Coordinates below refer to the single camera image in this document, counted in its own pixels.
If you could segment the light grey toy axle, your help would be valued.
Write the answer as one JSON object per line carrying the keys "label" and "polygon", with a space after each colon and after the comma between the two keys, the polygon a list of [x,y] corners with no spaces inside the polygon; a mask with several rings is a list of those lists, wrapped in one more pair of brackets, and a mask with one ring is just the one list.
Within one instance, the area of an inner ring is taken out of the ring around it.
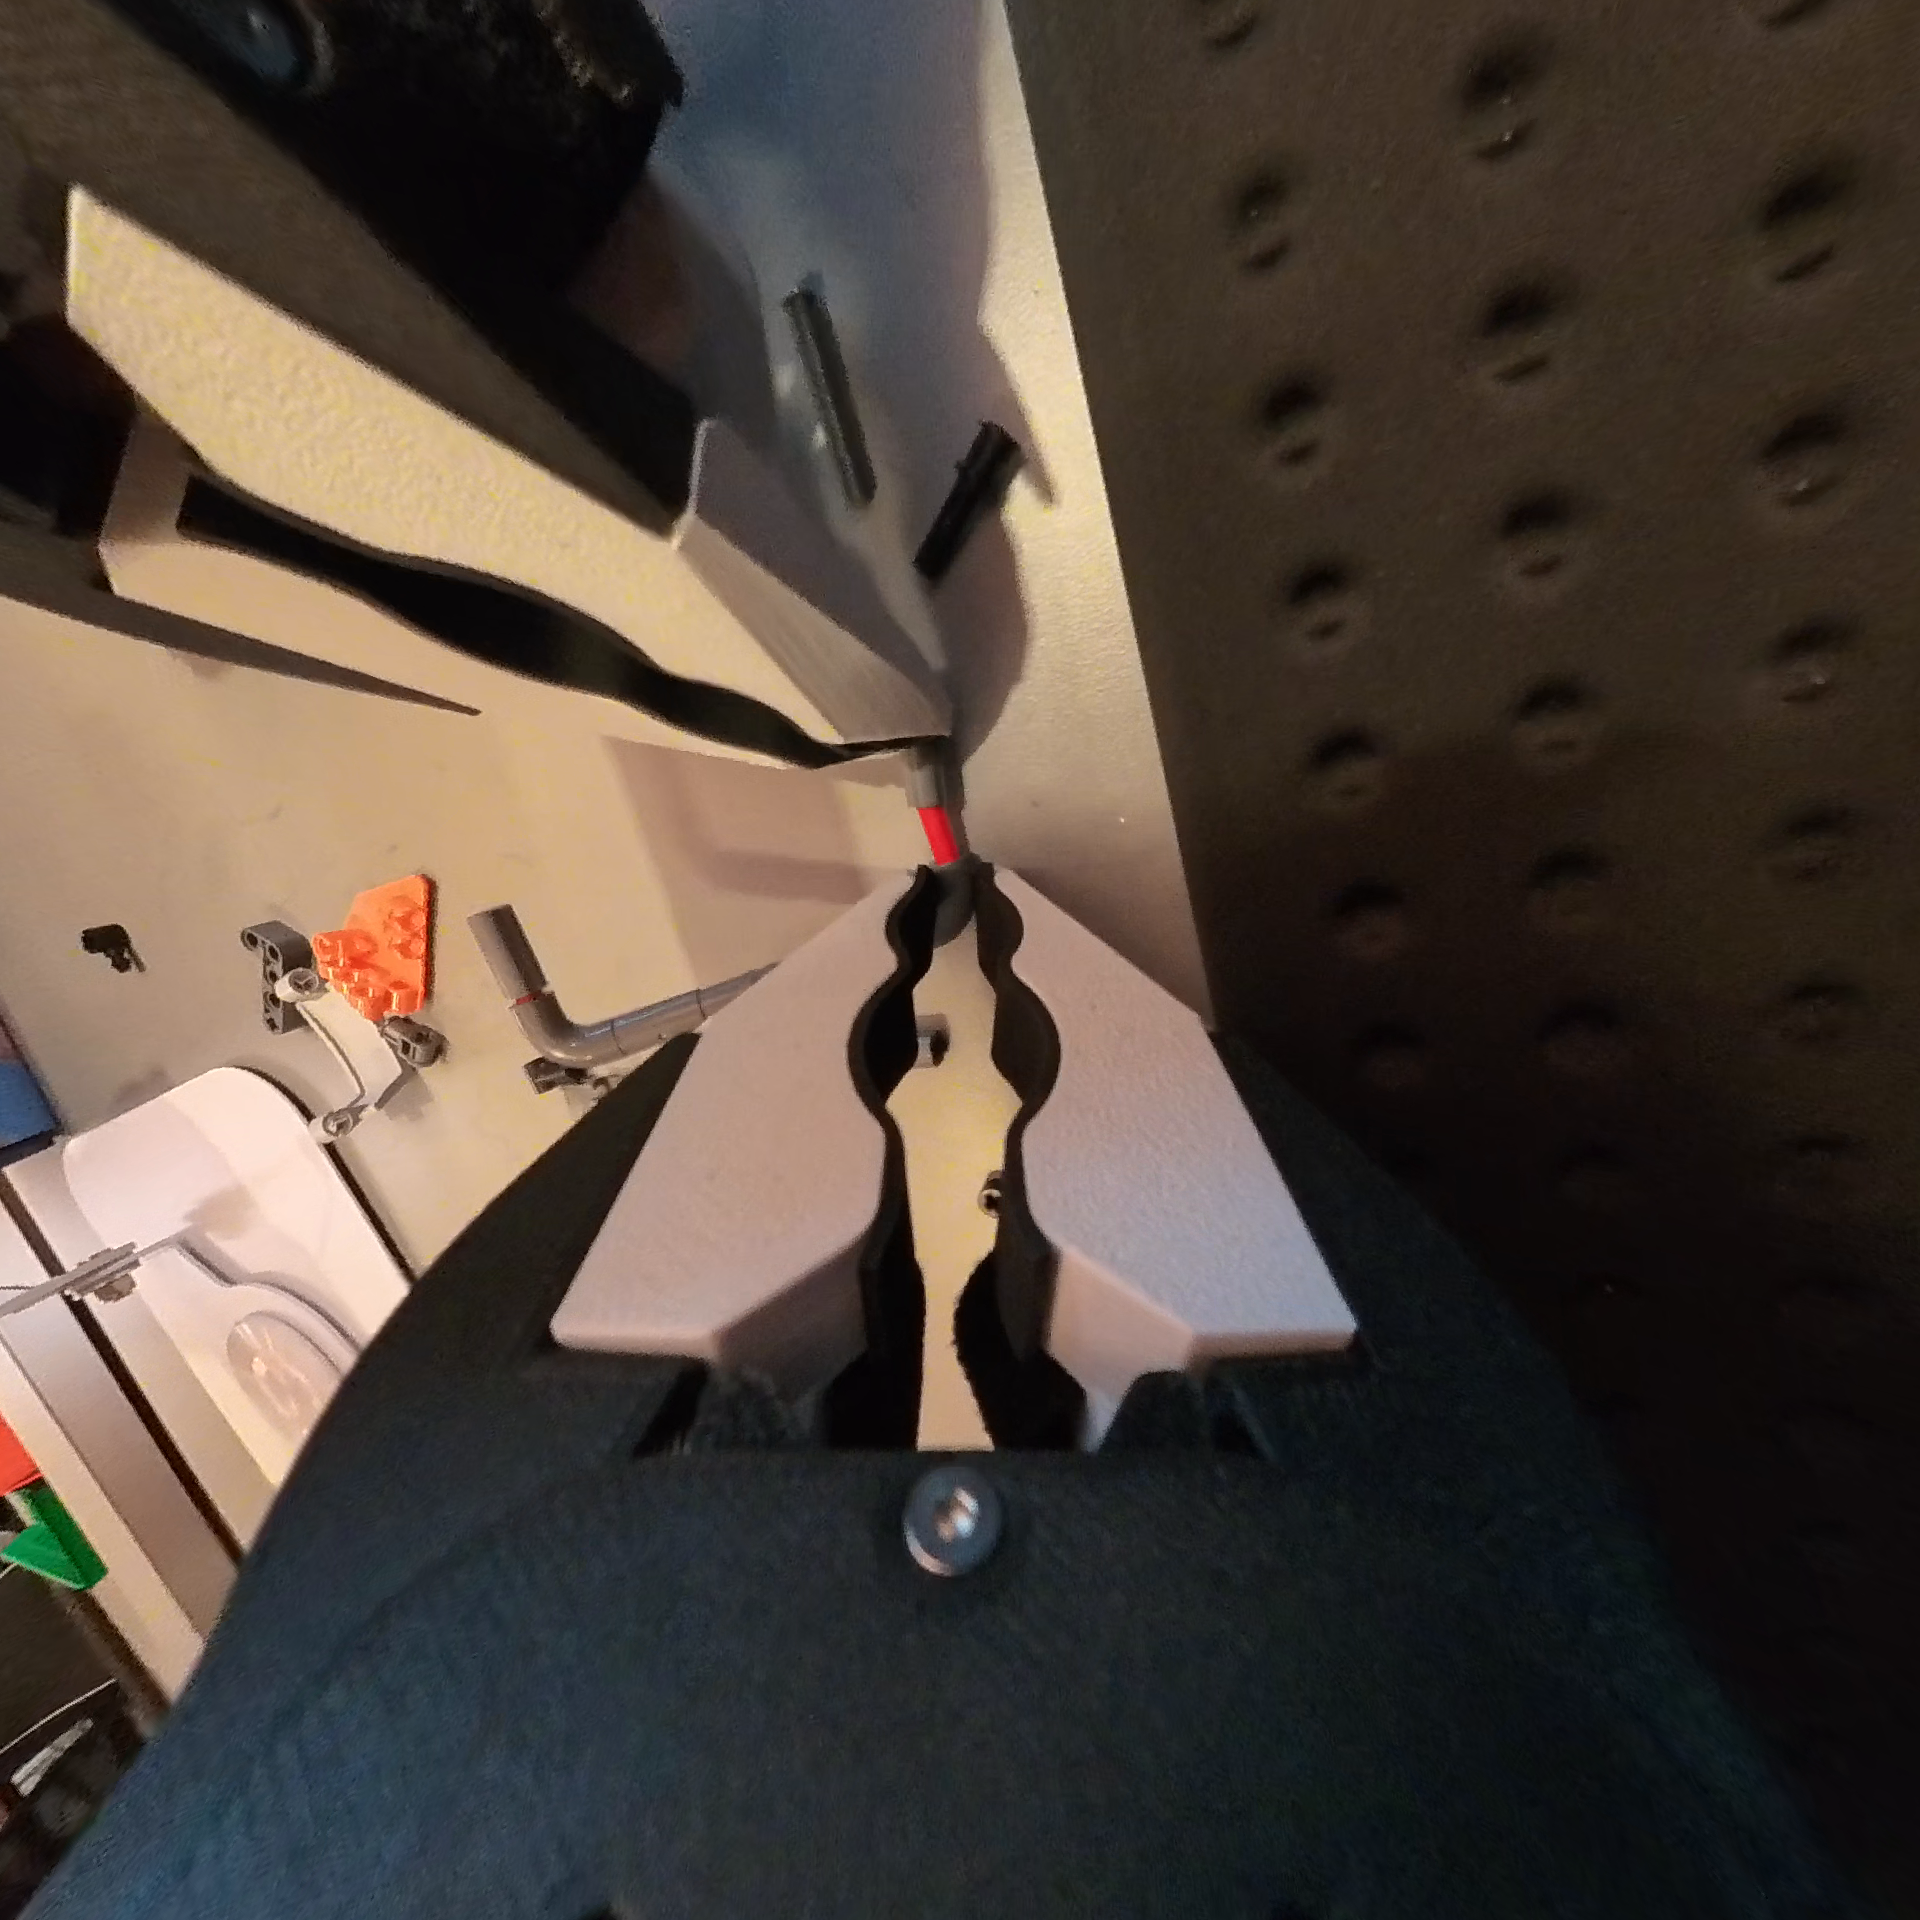
{"label": "light grey toy axle", "polygon": [[852,509],[868,509],[876,498],[876,469],[828,301],[814,282],[804,281],[782,298],[779,308],[839,491]]}

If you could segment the dark grey angled toy beam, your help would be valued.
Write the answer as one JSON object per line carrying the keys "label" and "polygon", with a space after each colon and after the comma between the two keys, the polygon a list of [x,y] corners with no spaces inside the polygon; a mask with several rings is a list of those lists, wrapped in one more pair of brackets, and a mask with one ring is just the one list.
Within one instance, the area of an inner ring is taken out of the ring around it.
{"label": "dark grey angled toy beam", "polygon": [[281,921],[244,925],[238,941],[261,968],[262,1028],[271,1035],[296,1031],[304,1025],[304,1008],[328,991],[312,942],[295,925]]}

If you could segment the black perforated board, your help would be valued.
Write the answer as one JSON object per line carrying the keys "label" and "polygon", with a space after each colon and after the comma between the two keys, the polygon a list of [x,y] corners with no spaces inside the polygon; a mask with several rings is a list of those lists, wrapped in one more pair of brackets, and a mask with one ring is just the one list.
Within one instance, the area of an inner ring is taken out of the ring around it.
{"label": "black perforated board", "polygon": [[1918,6],[1011,2],[1214,1008],[1918,1502]]}

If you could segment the white metal stand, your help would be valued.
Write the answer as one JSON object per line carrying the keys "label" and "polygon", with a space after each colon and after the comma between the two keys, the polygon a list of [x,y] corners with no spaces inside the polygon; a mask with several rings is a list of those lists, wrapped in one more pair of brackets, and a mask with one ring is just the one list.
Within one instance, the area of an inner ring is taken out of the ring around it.
{"label": "white metal stand", "polygon": [[215,1069],[9,1172],[66,1294],[251,1545],[409,1276],[271,1081]]}

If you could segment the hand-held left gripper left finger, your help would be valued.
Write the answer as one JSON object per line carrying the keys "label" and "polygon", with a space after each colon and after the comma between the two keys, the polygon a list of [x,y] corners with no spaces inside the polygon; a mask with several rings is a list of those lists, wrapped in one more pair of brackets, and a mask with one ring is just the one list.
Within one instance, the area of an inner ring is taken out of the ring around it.
{"label": "hand-held left gripper left finger", "polygon": [[716,1012],[568,1284],[561,1348],[822,1388],[922,1365],[891,1094],[919,1059],[939,886],[891,876]]}

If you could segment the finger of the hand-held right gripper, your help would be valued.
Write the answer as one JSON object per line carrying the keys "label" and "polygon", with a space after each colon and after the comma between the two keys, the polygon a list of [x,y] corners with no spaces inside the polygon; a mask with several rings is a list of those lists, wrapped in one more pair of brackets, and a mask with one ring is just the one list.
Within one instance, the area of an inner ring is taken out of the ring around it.
{"label": "finger of the hand-held right gripper", "polygon": [[476,718],[822,772],[919,736],[919,688],[748,562],[712,586],[651,541],[535,584],[376,552],[232,488],[185,446],[131,446],[99,535],[126,612],[248,641],[281,672]]}
{"label": "finger of the hand-held right gripper", "polygon": [[938,668],[828,518],[729,421],[696,421],[692,498],[662,531],[595,499],[376,371],[92,191],[66,198],[66,318],[142,404],[128,446],[185,446],[238,491],[386,555],[535,584],[589,579],[599,541],[651,541],[712,586],[768,579],[919,688],[919,736],[949,735]]}

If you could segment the orange toy wedge piece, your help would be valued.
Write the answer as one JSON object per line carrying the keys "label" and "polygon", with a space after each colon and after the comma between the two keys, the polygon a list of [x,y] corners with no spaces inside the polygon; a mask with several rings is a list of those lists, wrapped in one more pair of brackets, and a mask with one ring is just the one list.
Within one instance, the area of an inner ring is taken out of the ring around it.
{"label": "orange toy wedge piece", "polygon": [[438,889],[386,881],[354,894],[345,925],[309,936],[315,968],[366,1019],[416,1018],[434,979]]}

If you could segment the short black toy pin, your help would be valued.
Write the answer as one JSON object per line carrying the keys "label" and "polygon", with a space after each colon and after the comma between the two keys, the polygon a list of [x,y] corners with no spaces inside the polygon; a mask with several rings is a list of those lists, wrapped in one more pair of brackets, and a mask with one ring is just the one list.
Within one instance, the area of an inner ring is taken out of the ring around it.
{"label": "short black toy pin", "polygon": [[1014,441],[996,421],[981,421],[975,441],[954,466],[949,491],[915,552],[915,572],[925,586],[942,584],[981,526],[996,518],[1021,466],[1021,441]]}

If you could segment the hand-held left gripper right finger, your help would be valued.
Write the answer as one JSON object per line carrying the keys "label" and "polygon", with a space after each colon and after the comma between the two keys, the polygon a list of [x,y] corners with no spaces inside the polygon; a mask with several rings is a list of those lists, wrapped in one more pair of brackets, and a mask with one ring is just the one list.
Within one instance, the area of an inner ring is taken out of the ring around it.
{"label": "hand-held left gripper right finger", "polygon": [[1018,1112],[975,1322],[994,1419],[1112,1419],[1149,1376],[1345,1356],[1356,1318],[1199,1015],[1008,868],[975,889]]}

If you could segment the green panel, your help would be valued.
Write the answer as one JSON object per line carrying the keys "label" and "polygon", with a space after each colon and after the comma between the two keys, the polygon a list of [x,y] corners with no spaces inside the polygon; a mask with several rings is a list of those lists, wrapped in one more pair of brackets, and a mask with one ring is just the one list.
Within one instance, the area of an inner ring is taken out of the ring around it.
{"label": "green panel", "polygon": [[95,1592],[109,1575],[45,1481],[19,1484],[2,1498],[2,1564],[74,1595]]}

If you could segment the grey axle connector tube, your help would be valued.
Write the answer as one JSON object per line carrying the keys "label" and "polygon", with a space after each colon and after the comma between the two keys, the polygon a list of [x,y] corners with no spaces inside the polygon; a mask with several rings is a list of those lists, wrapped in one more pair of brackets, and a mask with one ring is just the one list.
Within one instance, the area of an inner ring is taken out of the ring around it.
{"label": "grey axle connector tube", "polygon": [[661,1042],[676,1041],[684,1035],[699,1031],[705,1019],[729,1008],[738,996],[752,991],[766,974],[778,972],[774,966],[752,968],[719,984],[696,985],[686,994],[674,994],[629,1015],[619,1015],[609,1024],[609,1046],[615,1058],[638,1058],[656,1048]]}

